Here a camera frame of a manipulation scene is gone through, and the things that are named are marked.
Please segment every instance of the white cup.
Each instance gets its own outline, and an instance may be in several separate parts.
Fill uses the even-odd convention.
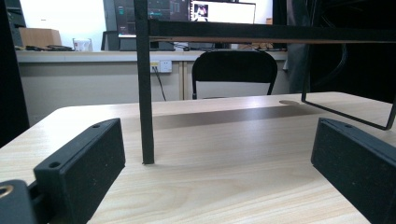
[[[73,38],[75,51],[92,51],[92,41],[90,38]]]

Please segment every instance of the shelf board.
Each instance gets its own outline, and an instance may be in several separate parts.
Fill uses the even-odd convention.
[[[396,43],[395,30],[148,20],[151,41],[223,43]]]

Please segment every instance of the cardboard box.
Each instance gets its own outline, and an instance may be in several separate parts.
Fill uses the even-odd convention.
[[[48,45],[62,45],[59,31],[40,28],[20,28],[22,44],[45,48]]]

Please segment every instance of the screw hole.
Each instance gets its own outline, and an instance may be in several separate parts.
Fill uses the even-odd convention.
[[[14,187],[12,185],[5,185],[0,187],[0,198],[6,197],[9,193],[14,190]]]
[[[53,163],[51,163],[51,164],[49,165],[49,168],[55,168],[55,167],[58,167],[59,165],[60,165],[60,163],[57,162],[57,161],[55,161],[55,162],[53,162]]]

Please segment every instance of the wooden table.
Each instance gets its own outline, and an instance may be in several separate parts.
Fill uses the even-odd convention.
[[[156,163],[142,165],[138,104],[59,109],[0,149],[0,182],[33,168],[96,122],[120,118],[126,167],[92,223],[367,223],[312,166],[318,118],[376,128],[304,105],[300,94],[153,103]],[[377,122],[391,107],[343,93],[312,101]]]

